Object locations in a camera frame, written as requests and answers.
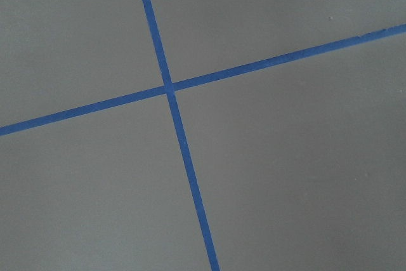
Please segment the gray floor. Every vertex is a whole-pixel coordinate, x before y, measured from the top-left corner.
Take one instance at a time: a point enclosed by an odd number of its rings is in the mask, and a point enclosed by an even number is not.
[[[406,0],[152,0],[174,81]],[[0,126],[162,86],[141,0],[0,0]],[[219,265],[406,269],[406,34],[176,93]],[[0,269],[210,270],[165,96],[0,137]]]

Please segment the blue line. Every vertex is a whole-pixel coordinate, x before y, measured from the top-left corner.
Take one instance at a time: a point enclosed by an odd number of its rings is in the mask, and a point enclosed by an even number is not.
[[[182,118],[180,116],[178,102],[176,101],[175,91],[171,80],[171,75],[169,73],[169,68],[167,66],[164,47],[160,39],[154,10],[152,8],[151,0],[142,0],[142,1],[144,4],[145,14],[147,16],[148,26],[150,28],[152,41],[154,43],[155,53],[157,55],[160,72],[162,74],[162,80],[164,81],[166,96],[169,103],[169,108],[171,109],[173,123],[176,130],[176,136],[178,137],[183,163],[185,164],[190,190],[192,191],[193,202],[195,204],[197,218],[199,219],[204,244],[206,245],[206,251],[209,257],[211,270],[219,271],[220,267],[217,261],[216,251],[214,249],[209,224],[207,222],[206,212],[204,211],[202,196],[200,194],[199,185],[197,183],[196,173],[193,168],[193,162],[190,156],[190,150],[185,134],[185,129],[183,128]]]
[[[226,79],[228,77],[238,76],[240,74],[245,74],[255,70],[260,70],[264,68],[273,67],[283,63],[293,62],[295,60],[300,60],[302,58],[311,57],[319,55],[322,53],[347,48],[354,46],[356,44],[367,43],[370,41],[375,41],[376,39],[385,38],[388,36],[393,36],[406,32],[406,24],[397,25],[396,27],[383,29],[375,32],[371,32],[362,36],[355,36],[347,39],[342,39],[340,41],[334,41],[328,44],[322,44],[320,46],[311,47],[292,53],[279,55],[276,57],[268,58],[266,60],[260,60],[254,63],[248,63],[234,68],[229,68],[203,76],[193,77],[191,79],[185,79],[184,81],[179,81],[173,84],[176,91],[198,86],[201,84],[211,83],[214,81],[219,81],[220,79]]]
[[[124,105],[127,103],[135,102],[144,100],[146,98],[151,98],[153,96],[163,95],[165,94],[164,87],[156,87],[136,93],[131,93],[129,95],[119,96],[117,98],[111,98],[109,100],[80,106],[77,108],[57,112],[55,114],[50,114],[43,117],[37,117],[35,119],[31,119],[24,122],[15,123],[12,125],[3,126],[0,128],[0,136],[8,135],[10,133],[16,133],[17,131],[22,131],[25,129],[30,129],[38,126],[42,126],[49,123],[54,123],[66,119],[70,119],[71,117],[82,116],[84,114],[89,114],[91,112],[100,111],[103,109],[116,107],[119,105]]]

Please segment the gray surface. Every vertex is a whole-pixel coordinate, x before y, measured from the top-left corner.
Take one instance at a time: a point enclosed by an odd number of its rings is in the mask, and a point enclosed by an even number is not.
[[[164,97],[0,137],[0,270],[209,270]]]
[[[0,0],[0,126],[162,84],[141,0]]]
[[[179,81],[406,22],[406,0],[152,0]]]
[[[177,92],[223,271],[406,269],[405,48]]]

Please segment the blue tape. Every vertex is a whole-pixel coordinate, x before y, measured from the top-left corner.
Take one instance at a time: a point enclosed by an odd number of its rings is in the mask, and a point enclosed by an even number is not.
[[[185,129],[183,127],[182,118],[180,116],[178,102],[176,101],[175,91],[171,80],[171,75],[169,73],[169,68],[167,66],[164,47],[160,39],[154,10],[152,8],[151,0],[142,0],[142,1],[144,4],[145,14],[147,16],[148,26],[150,28],[152,41],[154,43],[155,53],[157,55],[160,72],[162,74],[162,80],[164,81],[166,96],[169,103],[169,108],[171,109],[172,118],[176,130],[176,136],[178,137],[183,163],[185,164],[190,190],[192,191],[193,202],[195,204],[197,218],[199,219],[204,244],[206,245],[206,251],[209,257],[211,270],[219,271],[220,267],[217,261],[216,251],[214,249],[209,224],[207,222],[206,212],[204,211],[199,185],[197,184],[197,177],[193,167],[192,158],[190,156],[190,150],[185,134]]]
[[[388,36],[393,36],[401,33],[406,33],[406,24],[398,25],[396,27],[383,29],[375,32],[371,32],[362,36],[355,36],[347,39],[342,39],[340,41],[334,41],[328,44],[322,44],[320,46],[311,47],[292,53],[279,55],[276,57],[268,58],[266,60],[260,60],[254,63],[248,63],[234,68],[229,68],[203,76],[193,77],[191,79],[185,79],[184,81],[179,81],[173,84],[176,91],[198,86],[201,84],[211,83],[214,81],[219,81],[220,79],[226,79],[228,77],[238,76],[240,74],[245,74],[255,70],[265,69],[280,65],[283,63],[293,62],[295,60],[300,60],[302,58],[311,57],[319,55],[322,53],[347,48],[354,46],[356,44],[367,43],[370,41],[375,41],[377,39],[385,38]]]
[[[111,98],[109,100],[105,100],[102,102],[97,102],[85,106],[80,106],[78,108],[73,108],[61,112],[57,112],[55,114],[50,114],[43,117],[37,117],[35,119],[31,119],[24,122],[15,123],[12,125],[3,126],[0,128],[0,136],[8,135],[10,133],[16,133],[17,131],[22,131],[25,129],[30,129],[38,126],[42,126],[45,124],[50,124],[66,119],[70,119],[71,117],[82,116],[84,114],[90,114],[91,112],[100,111],[107,108],[116,107],[119,105],[124,105],[127,103],[132,103],[135,101],[144,100],[146,98],[151,98],[153,96],[164,95],[165,90],[164,87],[156,87],[136,93],[131,93],[129,95],[119,96],[117,98]]]

